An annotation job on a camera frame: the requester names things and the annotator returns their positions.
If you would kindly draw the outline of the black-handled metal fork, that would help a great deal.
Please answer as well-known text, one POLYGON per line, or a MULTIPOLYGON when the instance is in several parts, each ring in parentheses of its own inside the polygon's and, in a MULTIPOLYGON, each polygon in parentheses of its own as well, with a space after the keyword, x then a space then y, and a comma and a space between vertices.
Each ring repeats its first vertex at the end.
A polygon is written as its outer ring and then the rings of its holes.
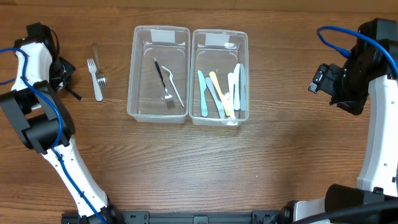
POLYGON ((168 108, 169 110, 174 109, 174 107, 175 107, 175 105, 174 105, 174 99, 173 99, 173 96, 169 93, 169 91, 168 91, 168 89, 167 89, 167 87, 166 87, 166 85, 165 85, 164 78, 163 78, 163 76, 162 76, 162 72, 161 72, 161 70, 160 70, 159 63, 158 63, 158 61, 157 61, 156 58, 153 58, 153 61, 154 61, 154 65, 155 65, 155 67, 156 67, 157 73, 158 73, 158 75, 159 75, 159 77, 160 77, 162 87, 163 87, 163 89, 164 89, 164 93, 165 93, 164 100, 165 100, 165 103, 166 103, 166 105, 167 105, 167 108, 168 108))

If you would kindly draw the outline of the thin white plastic fork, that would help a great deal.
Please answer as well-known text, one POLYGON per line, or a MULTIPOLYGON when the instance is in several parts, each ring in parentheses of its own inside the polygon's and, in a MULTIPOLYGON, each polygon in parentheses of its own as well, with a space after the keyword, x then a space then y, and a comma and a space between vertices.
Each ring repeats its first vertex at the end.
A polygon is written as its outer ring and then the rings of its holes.
POLYGON ((175 86, 175 83, 174 83, 174 80, 173 80, 173 73, 167 68, 167 67, 165 67, 165 66, 161 66, 166 72, 168 72, 169 73, 169 80, 170 80, 170 82, 171 82, 171 84, 172 84, 172 86, 173 86, 173 88, 174 88, 174 91, 175 91, 175 93, 177 94, 177 98, 178 98, 178 100, 179 100, 179 102, 180 102, 180 104, 181 104, 181 106, 184 108, 185 107, 185 105, 184 105, 184 103, 183 103, 183 101, 182 101, 182 99, 181 99, 181 97, 180 97, 180 94, 179 94, 179 92, 178 92, 178 90, 177 90, 177 87, 175 86))

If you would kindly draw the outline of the white plastic knife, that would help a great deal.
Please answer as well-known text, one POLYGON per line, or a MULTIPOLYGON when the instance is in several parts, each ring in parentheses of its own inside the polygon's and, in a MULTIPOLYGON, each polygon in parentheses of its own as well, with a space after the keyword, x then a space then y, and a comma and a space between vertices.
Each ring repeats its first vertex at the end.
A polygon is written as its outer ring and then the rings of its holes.
POLYGON ((240 64, 237 63, 234 68, 234 110, 240 110, 240 99, 239 99, 239 73, 240 64))

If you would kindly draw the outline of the cream plastic knife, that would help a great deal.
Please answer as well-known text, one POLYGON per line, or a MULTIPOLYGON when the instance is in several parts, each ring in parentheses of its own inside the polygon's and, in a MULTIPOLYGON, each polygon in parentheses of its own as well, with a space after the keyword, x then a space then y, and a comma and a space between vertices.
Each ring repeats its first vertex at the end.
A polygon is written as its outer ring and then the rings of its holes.
POLYGON ((234 74, 228 73, 228 88, 229 88, 229 117, 235 119, 234 115, 234 74))

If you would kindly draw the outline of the yellow plastic knife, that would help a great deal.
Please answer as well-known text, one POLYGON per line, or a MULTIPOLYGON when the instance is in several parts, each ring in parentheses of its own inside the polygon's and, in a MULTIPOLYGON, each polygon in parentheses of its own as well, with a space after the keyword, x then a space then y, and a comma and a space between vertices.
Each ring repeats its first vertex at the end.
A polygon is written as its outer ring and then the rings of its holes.
POLYGON ((218 95, 220 97, 220 100, 221 100, 221 102, 222 102, 222 104, 224 106, 224 111, 225 111, 226 115, 230 116, 230 109, 229 109, 228 100, 227 100, 227 98, 224 96, 224 94, 221 91, 220 84, 218 82, 218 78, 216 76, 216 73, 215 72, 210 72, 209 76, 210 76, 210 79, 211 79, 211 81, 212 81, 212 83, 213 83, 213 85, 214 85, 214 87, 215 87, 215 89, 216 89, 216 91, 217 91, 217 93, 218 93, 218 95))

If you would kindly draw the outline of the light blue knife top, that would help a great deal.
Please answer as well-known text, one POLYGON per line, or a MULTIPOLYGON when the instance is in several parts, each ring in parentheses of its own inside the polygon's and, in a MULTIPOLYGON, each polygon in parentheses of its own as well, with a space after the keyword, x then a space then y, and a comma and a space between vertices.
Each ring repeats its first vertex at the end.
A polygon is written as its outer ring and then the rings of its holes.
POLYGON ((206 81, 203 73, 201 70, 197 71, 198 73, 198 80, 200 84, 200 103, 201 103, 201 115, 206 118, 208 116, 208 108, 206 105, 206 99, 205 99, 205 90, 206 90, 206 81))

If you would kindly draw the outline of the pale blue knife bottom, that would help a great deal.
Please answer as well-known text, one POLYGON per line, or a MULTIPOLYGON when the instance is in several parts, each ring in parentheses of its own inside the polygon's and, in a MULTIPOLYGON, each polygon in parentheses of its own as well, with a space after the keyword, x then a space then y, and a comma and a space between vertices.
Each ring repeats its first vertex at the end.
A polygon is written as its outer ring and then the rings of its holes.
POLYGON ((211 93, 211 95, 213 97, 213 100, 215 101, 215 105, 216 105, 216 108, 218 110, 219 117, 221 119, 225 119, 224 106, 223 106, 222 102, 217 97, 217 94, 216 94, 216 91, 214 89, 214 86, 213 86, 213 83, 211 81, 211 78, 210 77, 206 77, 205 78, 205 82, 206 82, 206 85, 207 85, 207 87, 208 87, 208 89, 209 89, 209 91, 210 91, 210 93, 211 93))

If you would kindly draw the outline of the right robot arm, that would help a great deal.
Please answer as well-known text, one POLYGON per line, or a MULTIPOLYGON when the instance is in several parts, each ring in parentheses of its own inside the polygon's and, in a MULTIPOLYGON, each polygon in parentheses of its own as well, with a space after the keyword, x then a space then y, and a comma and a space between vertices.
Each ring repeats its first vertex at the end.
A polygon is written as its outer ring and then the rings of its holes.
POLYGON ((363 166, 356 187, 334 184, 323 198, 291 201, 279 223, 397 222, 397 22, 376 18, 340 32, 356 37, 352 49, 338 49, 345 64, 321 64, 308 89, 353 115, 370 102, 363 166))

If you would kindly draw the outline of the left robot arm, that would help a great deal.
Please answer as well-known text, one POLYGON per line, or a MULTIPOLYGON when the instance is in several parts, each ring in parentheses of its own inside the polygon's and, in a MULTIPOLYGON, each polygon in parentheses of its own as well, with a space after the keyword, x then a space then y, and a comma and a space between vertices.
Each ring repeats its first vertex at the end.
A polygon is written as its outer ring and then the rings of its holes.
POLYGON ((46 25, 28 25, 27 37, 4 49, 18 59, 11 90, 1 95, 1 109, 26 148, 55 169, 77 206, 62 223, 125 223, 83 162, 72 116, 58 96, 68 90, 75 67, 60 56, 56 33, 46 25))

